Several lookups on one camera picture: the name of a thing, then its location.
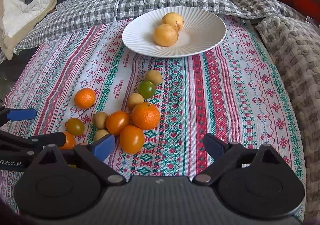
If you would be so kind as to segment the white beige folded blanket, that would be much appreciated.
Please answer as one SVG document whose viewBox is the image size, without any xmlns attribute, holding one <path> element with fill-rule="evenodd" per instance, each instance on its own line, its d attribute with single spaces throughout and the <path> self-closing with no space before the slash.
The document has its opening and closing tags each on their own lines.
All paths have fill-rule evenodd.
<svg viewBox="0 0 320 225">
<path fill-rule="evenodd" d="M 57 0 L 1 0 L 1 52 L 12 60 L 14 48 L 56 6 Z"/>
</svg>

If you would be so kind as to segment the dark green tomato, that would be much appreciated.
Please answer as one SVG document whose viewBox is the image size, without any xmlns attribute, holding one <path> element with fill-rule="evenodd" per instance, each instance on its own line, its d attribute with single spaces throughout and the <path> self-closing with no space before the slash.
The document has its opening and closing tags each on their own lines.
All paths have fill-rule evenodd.
<svg viewBox="0 0 320 225">
<path fill-rule="evenodd" d="M 85 131 L 84 123 L 77 118 L 70 118 L 66 122 L 66 130 L 74 136 L 81 136 Z"/>
</svg>

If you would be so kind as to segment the red cushion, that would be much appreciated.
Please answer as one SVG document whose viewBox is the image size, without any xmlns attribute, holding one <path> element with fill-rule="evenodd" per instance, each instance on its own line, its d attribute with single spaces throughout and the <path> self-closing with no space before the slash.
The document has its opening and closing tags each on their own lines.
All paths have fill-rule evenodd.
<svg viewBox="0 0 320 225">
<path fill-rule="evenodd" d="M 300 12 L 303 16 L 311 17 L 319 23 L 320 6 L 319 0 L 278 0 Z"/>
</svg>

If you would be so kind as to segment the large yellow passion fruit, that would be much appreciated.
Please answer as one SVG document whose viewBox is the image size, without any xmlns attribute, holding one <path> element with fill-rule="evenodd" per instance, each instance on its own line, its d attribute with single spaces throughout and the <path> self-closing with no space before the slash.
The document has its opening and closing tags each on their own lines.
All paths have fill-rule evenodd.
<svg viewBox="0 0 320 225">
<path fill-rule="evenodd" d="M 169 47 L 178 40 L 178 31 L 170 24 L 161 24 L 153 32 L 153 40 L 162 47 Z"/>
</svg>

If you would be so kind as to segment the small tan longan fruit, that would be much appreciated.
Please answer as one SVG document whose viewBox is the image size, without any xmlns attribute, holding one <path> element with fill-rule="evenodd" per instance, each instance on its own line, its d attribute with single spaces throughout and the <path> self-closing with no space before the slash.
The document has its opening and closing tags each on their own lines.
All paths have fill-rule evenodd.
<svg viewBox="0 0 320 225">
<path fill-rule="evenodd" d="M 145 80 L 150 81 L 155 86 L 158 86 L 162 83 L 162 75 L 156 70 L 149 70 L 145 74 Z"/>
</svg>

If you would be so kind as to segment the beige grey patterned blanket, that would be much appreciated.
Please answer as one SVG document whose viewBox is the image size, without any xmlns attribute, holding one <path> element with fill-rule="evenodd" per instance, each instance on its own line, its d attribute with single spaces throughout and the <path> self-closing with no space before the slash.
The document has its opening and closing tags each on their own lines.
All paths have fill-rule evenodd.
<svg viewBox="0 0 320 225">
<path fill-rule="evenodd" d="M 319 30 L 271 16 L 256 26 L 296 114 L 306 164 L 306 217 L 319 218 Z"/>
</svg>

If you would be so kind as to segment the patterned red green tablecloth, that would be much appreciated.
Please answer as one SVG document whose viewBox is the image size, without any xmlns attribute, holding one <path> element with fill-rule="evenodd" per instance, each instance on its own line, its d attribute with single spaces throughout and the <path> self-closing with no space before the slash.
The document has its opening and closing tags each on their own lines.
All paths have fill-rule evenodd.
<svg viewBox="0 0 320 225">
<path fill-rule="evenodd" d="M 92 143 L 97 112 L 127 110 L 127 99 L 149 70 L 162 83 L 149 99 L 161 118 L 146 130 L 143 148 L 129 155 L 117 146 L 107 164 L 130 178 L 194 177 L 212 163 L 203 138 L 211 133 L 224 142 L 257 149 L 272 145 L 301 181 L 306 180 L 300 132 L 281 77 L 257 32 L 248 21 L 223 16 L 224 40 L 205 53 L 157 59 L 127 49 L 121 35 L 128 20 L 87 28 L 38 47 L 5 105 L 34 108 L 37 117 L 9 122 L 3 130 L 30 137 L 64 131 L 70 118 L 85 126 L 76 141 Z M 78 108 L 75 94 L 95 91 L 88 109 Z"/>
</svg>

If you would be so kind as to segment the white ribbed plate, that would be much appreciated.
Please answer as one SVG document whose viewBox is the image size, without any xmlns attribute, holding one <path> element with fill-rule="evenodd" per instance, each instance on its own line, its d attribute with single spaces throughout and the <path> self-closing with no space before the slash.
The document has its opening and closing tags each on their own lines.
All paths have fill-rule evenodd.
<svg viewBox="0 0 320 225">
<path fill-rule="evenodd" d="M 122 40 L 132 51 L 158 58 L 196 55 L 219 45 L 227 33 L 218 16 L 194 7 L 153 10 L 130 22 Z"/>
</svg>

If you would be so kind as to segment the orange mandarin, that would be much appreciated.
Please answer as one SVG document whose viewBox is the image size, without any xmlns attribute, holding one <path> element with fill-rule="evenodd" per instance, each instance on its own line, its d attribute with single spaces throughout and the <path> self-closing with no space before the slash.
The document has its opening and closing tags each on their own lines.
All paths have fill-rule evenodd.
<svg viewBox="0 0 320 225">
<path fill-rule="evenodd" d="M 88 109 L 92 107 L 96 100 L 95 91 L 90 88 L 79 90 L 74 96 L 74 103 L 78 108 Z"/>
<path fill-rule="evenodd" d="M 158 125 L 160 112 L 158 108 L 151 103 L 139 103 L 132 110 L 131 120 L 136 127 L 143 130 L 151 130 Z"/>
</svg>

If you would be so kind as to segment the grey white checkered quilt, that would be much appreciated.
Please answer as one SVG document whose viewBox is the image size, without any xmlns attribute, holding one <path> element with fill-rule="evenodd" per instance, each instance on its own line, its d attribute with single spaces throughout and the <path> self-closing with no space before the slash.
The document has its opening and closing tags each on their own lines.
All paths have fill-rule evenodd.
<svg viewBox="0 0 320 225">
<path fill-rule="evenodd" d="M 297 10 L 277 0 L 66 0 L 38 23 L 13 52 L 19 54 L 81 29 L 136 18 L 166 7 L 196 7 L 244 19 L 281 15 L 305 20 Z"/>
</svg>

